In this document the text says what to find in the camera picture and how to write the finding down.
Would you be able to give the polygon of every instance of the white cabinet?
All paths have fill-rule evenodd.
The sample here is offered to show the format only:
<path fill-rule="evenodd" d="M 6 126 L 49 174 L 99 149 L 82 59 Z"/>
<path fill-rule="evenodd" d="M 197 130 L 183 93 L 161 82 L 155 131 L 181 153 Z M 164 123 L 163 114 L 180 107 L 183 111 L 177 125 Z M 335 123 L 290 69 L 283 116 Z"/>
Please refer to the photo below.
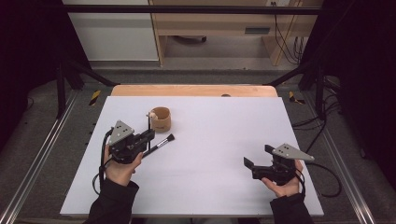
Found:
<path fill-rule="evenodd" d="M 148 5 L 146 0 L 63 0 L 65 5 Z M 69 13 L 90 61 L 158 61 L 149 13 Z"/>

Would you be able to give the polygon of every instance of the white board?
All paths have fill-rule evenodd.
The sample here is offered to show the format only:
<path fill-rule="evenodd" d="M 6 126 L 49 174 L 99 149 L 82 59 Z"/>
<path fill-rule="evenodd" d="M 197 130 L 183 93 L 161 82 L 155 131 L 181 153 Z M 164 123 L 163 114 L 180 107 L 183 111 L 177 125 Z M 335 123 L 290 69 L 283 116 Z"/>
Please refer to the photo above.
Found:
<path fill-rule="evenodd" d="M 147 0 L 63 0 L 65 5 L 148 5 Z M 149 13 L 69 13 L 89 61 L 158 61 Z"/>
<path fill-rule="evenodd" d="M 265 145 L 298 148 L 281 98 L 261 97 L 122 97 L 110 96 L 64 201 L 62 215 L 89 214 L 97 195 L 97 174 L 105 133 L 118 119 L 142 133 L 147 113 L 156 106 L 171 110 L 172 128 L 157 133 L 151 146 L 172 133 L 176 140 L 160 147 L 136 169 L 140 186 L 133 214 L 143 217 L 260 217 L 271 215 L 275 194 L 244 166 L 247 157 L 270 166 Z M 312 216 L 323 211 L 304 167 L 305 204 Z"/>

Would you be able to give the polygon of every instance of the hand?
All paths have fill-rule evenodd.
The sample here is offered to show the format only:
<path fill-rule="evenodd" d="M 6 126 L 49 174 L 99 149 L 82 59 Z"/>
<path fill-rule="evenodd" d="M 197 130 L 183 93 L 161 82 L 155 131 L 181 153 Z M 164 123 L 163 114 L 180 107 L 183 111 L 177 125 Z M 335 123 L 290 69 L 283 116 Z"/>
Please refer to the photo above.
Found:
<path fill-rule="evenodd" d="M 109 158 L 109 146 L 106 145 L 105 147 L 105 156 L 104 161 L 108 161 Z M 114 183 L 117 183 L 122 186 L 127 186 L 129 181 L 131 180 L 132 174 L 135 173 L 135 169 L 140 163 L 142 163 L 143 159 L 143 152 L 140 152 L 136 159 L 132 163 L 129 164 L 121 164 L 117 163 L 116 161 L 110 161 L 106 168 L 106 178 L 110 179 Z"/>
<path fill-rule="evenodd" d="M 300 161 L 295 161 L 296 169 L 299 170 L 300 172 L 296 171 L 296 174 L 298 176 L 301 175 L 301 172 L 303 171 L 303 166 L 301 165 Z M 270 189 L 271 191 L 274 192 L 277 198 L 283 197 L 283 196 L 291 196 L 293 194 L 296 194 L 299 192 L 299 187 L 300 187 L 300 181 L 297 179 L 297 177 L 294 177 L 291 181 L 289 181 L 287 184 L 284 186 L 278 186 L 271 180 L 267 178 L 262 179 L 262 183 Z"/>

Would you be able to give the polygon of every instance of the black sleeve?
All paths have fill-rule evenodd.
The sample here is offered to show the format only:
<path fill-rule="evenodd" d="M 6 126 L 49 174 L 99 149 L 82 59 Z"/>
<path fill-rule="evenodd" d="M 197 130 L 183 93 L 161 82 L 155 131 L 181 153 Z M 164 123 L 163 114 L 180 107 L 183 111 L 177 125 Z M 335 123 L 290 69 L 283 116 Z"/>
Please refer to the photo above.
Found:
<path fill-rule="evenodd" d="M 134 196 L 138 190 L 139 186 L 132 181 L 127 187 L 124 187 L 106 179 L 99 197 L 93 202 L 88 219 L 84 223 L 129 223 Z"/>
<path fill-rule="evenodd" d="M 314 221 L 304 204 L 302 194 L 281 197 L 270 202 L 275 224 L 312 224 Z"/>

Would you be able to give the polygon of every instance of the wooden cup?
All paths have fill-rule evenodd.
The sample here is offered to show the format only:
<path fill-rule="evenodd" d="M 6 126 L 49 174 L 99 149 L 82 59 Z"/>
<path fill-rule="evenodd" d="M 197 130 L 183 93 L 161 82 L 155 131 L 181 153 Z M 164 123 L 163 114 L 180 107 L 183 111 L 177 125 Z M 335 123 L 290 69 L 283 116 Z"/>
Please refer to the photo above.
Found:
<path fill-rule="evenodd" d="M 159 106 L 150 111 L 155 116 L 151 119 L 151 129 L 156 133 L 166 133 L 171 129 L 171 112 L 168 108 Z"/>

